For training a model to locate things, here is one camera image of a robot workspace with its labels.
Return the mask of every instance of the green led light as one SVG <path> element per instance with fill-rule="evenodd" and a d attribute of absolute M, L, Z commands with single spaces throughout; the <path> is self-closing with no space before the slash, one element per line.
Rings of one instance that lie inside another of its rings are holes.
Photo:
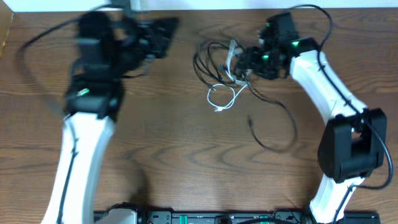
<path fill-rule="evenodd" d="M 85 94 L 87 94 L 87 93 L 89 93 L 89 92 L 90 92 L 89 89 L 84 88 L 84 89 L 80 90 L 80 91 L 77 93 L 77 96 L 83 96 L 83 95 L 85 95 Z"/>
<path fill-rule="evenodd" d="M 298 47 L 300 41 L 296 40 L 295 42 L 292 42 L 293 47 Z"/>
<path fill-rule="evenodd" d="M 268 218 L 267 215 L 261 215 L 260 218 Z M 269 224 L 269 222 L 260 222 L 260 224 Z"/>

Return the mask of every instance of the black joint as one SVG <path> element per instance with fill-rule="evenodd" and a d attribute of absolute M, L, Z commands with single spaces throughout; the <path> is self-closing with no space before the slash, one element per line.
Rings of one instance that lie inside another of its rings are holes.
<path fill-rule="evenodd" d="M 336 183 L 353 177 L 369 177 L 374 169 L 382 166 L 383 147 L 362 119 L 368 120 L 382 140 L 386 140 L 387 118 L 379 108 L 349 117 L 339 115 L 326 124 L 318 160 L 322 171 Z M 353 128 L 360 131 L 358 138 L 353 138 Z"/>
<path fill-rule="evenodd" d="M 149 55 L 164 57 L 177 29 L 178 18 L 138 23 L 128 14 L 130 1 L 111 0 L 111 4 L 124 9 L 121 22 L 115 24 L 103 12 L 89 12 L 79 20 L 77 39 L 81 57 L 78 65 L 83 72 L 72 73 L 65 94 L 67 113 L 96 113 L 99 119 L 106 116 L 116 119 L 124 96 L 121 79 L 143 76 L 124 74 L 139 68 Z M 123 29 L 127 37 L 117 40 L 113 33 L 115 27 Z"/>

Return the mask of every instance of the tangled cables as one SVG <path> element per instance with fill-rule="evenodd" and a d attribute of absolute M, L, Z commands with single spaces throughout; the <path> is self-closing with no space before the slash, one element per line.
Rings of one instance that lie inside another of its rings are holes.
<path fill-rule="evenodd" d="M 213 54 L 221 51 L 228 52 L 228 56 L 225 61 L 225 64 L 220 63 L 219 65 L 217 65 Z M 227 40 L 224 41 L 207 40 L 202 42 L 198 46 L 198 49 L 193 56 L 193 69 L 199 80 L 202 83 L 204 83 L 206 86 L 208 86 L 209 90 L 207 93 L 207 101 L 211 106 L 215 107 L 216 112 L 232 108 L 236 98 L 239 96 L 240 93 L 242 93 L 242 91 L 245 88 L 248 88 L 249 91 L 261 101 L 280 106 L 287 113 L 289 119 L 292 122 L 294 130 L 294 136 L 290 141 L 290 143 L 285 148 L 274 149 L 262 143 L 254 132 L 253 121 L 250 116 L 248 116 L 248 125 L 254 140 L 262 148 L 278 153 L 287 152 L 297 142 L 297 125 L 295 123 L 295 120 L 290 111 L 286 108 L 286 106 L 282 102 L 264 96 L 262 93 L 260 93 L 258 90 L 256 90 L 253 87 L 252 83 L 249 81 L 249 76 L 252 74 L 251 71 L 240 70 L 238 68 L 239 59 L 241 58 L 242 55 L 244 55 L 244 53 L 245 53 L 244 47 L 236 40 L 231 40 L 229 46 Z M 210 77 L 212 80 L 218 83 L 212 85 L 204 78 L 204 76 Z M 210 94 L 216 91 L 216 89 L 221 86 L 229 88 L 233 93 L 229 103 L 227 103 L 224 106 L 217 105 L 216 103 L 210 100 Z"/>

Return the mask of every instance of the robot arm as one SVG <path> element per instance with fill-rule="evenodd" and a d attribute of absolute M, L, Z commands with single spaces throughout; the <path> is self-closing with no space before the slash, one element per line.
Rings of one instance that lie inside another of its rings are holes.
<path fill-rule="evenodd" d="M 290 64 L 290 74 L 292 78 L 298 82 L 307 92 L 315 106 L 318 108 L 325 124 L 337 115 L 349 117 L 354 116 L 355 111 L 350 108 L 341 96 L 332 87 L 330 82 L 322 74 L 317 61 L 317 51 L 301 53 L 298 57 L 293 57 Z M 322 64 L 325 70 L 337 87 L 343 92 L 345 97 L 351 100 L 351 103 L 357 110 L 363 112 L 366 105 L 359 101 L 348 89 L 343 82 L 337 77 L 336 73 L 331 69 L 326 60 L 325 54 L 321 52 Z M 364 181 L 364 177 L 354 177 L 346 179 L 342 183 L 323 175 L 321 184 L 315 198 L 310 203 L 310 210 L 317 223 L 331 223 L 335 216 L 335 212 L 343 200 L 348 187 L 351 184 L 360 185 Z M 353 191 L 348 195 L 345 204 L 341 208 L 337 220 L 343 218 L 344 209 L 352 196 Z"/>
<path fill-rule="evenodd" d="M 124 16 L 113 23 L 103 12 L 79 20 L 79 66 L 65 99 L 62 151 L 49 207 L 42 223 L 93 223 L 93 202 L 106 146 L 114 133 L 124 88 L 122 78 L 146 58 L 163 58 L 177 18 L 138 23 Z M 126 31 L 116 40 L 113 27 Z M 136 213 L 119 210 L 100 223 L 135 223 Z"/>
<path fill-rule="evenodd" d="M 313 38 L 300 38 L 292 16 L 285 12 L 268 18 L 266 28 L 260 32 L 260 47 L 248 48 L 241 56 L 238 67 L 251 69 L 257 76 L 273 80 L 279 70 L 286 71 L 307 92 L 325 123 L 325 132 L 318 149 L 319 165 L 324 172 L 315 198 L 310 203 L 310 223 L 331 223 L 340 203 L 345 199 L 336 219 L 344 216 L 344 208 L 354 187 L 360 185 L 371 172 L 383 163 L 381 143 L 363 124 L 367 119 L 380 134 L 386 137 L 386 116 L 380 109 L 368 110 L 350 92 L 330 67 L 325 54 Z M 341 94 L 361 113 L 347 105 Z M 361 133 L 357 139 L 352 132 Z"/>

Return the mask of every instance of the white wall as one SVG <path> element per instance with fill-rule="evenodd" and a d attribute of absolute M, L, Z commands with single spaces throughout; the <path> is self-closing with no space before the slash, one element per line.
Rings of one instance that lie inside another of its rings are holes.
<path fill-rule="evenodd" d="M 4 0 L 14 12 L 86 11 L 107 0 Z M 321 7 L 398 7 L 398 0 L 140 0 L 145 10 L 273 9 L 297 4 Z"/>

